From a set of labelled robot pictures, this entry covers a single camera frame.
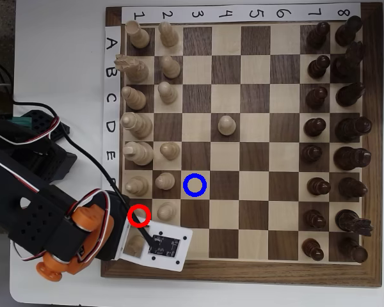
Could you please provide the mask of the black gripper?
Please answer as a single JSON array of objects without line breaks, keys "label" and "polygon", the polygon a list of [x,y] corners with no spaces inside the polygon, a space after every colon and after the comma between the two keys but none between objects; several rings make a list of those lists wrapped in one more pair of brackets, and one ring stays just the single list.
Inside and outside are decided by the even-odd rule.
[{"label": "black gripper", "polygon": [[122,205],[120,198],[113,191],[108,191],[108,194],[111,204],[110,215],[114,219],[114,227],[108,240],[96,256],[99,260],[113,260],[115,258],[124,224],[127,219],[127,212]]}]

